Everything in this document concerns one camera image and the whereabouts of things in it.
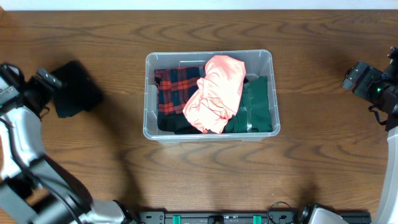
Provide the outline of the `black cloth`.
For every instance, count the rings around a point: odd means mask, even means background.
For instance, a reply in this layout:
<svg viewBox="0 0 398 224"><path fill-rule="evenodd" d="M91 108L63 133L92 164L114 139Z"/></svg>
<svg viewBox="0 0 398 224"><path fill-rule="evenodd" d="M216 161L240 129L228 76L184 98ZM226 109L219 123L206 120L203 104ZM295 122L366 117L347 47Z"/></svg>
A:
<svg viewBox="0 0 398 224"><path fill-rule="evenodd" d="M82 111L90 112L103 101L102 90L80 61L69 61L52 71L52 75L62 82L61 89L53 98L59 118L73 117Z"/></svg>
<svg viewBox="0 0 398 224"><path fill-rule="evenodd" d="M158 113L157 127L161 131L173 132L174 134L201 134L201 131L192 126L182 113Z"/></svg>

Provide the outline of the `dark green cloth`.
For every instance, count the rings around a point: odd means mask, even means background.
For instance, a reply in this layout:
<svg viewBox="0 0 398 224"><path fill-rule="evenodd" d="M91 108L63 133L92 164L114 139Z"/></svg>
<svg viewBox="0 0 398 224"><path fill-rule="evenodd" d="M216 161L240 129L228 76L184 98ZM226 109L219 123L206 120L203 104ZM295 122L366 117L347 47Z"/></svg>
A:
<svg viewBox="0 0 398 224"><path fill-rule="evenodd" d="M228 121L223 133L272 132L267 91L266 77L259 77L245 83L238 112Z"/></svg>

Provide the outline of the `red plaid shirt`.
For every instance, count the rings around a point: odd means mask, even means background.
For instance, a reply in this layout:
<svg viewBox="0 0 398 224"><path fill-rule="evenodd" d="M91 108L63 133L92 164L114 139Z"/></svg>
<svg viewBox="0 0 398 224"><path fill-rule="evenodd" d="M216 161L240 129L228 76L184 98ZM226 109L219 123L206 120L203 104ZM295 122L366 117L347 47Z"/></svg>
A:
<svg viewBox="0 0 398 224"><path fill-rule="evenodd" d="M154 70L158 112L166 116L183 113L186 103L198 90L197 81L203 74L204 66Z"/></svg>

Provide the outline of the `pink cloth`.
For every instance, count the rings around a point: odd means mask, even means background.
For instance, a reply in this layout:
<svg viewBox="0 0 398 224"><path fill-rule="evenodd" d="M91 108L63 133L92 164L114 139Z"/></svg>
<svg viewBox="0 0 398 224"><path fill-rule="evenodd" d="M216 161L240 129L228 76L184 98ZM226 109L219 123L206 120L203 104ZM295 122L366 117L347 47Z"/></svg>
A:
<svg viewBox="0 0 398 224"><path fill-rule="evenodd" d="M215 55L205 64L205 76L187 101L183 114L202 133L220 134L238 112L246 67L243 61Z"/></svg>

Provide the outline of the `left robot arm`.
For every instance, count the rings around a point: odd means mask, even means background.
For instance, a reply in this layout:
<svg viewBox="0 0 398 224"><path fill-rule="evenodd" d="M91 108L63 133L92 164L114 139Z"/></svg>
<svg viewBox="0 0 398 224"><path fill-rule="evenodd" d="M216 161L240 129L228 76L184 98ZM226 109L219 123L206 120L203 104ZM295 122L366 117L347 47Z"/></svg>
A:
<svg viewBox="0 0 398 224"><path fill-rule="evenodd" d="M102 91L77 60L29 80L1 64L1 209L18 223L131 223L119 202L95 200L87 188L45 153L43 111L52 101L57 116L90 111Z"/></svg>

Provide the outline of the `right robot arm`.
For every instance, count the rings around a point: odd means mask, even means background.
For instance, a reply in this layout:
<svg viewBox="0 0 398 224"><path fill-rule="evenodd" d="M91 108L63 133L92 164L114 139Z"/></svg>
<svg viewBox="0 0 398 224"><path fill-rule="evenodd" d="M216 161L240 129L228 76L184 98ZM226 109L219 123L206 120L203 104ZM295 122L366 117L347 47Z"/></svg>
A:
<svg viewBox="0 0 398 224"><path fill-rule="evenodd" d="M368 111L387 131L387 168L373 223L397 224L397 48L391 47L387 57L384 71L358 61L346 72L341 87L370 102Z"/></svg>

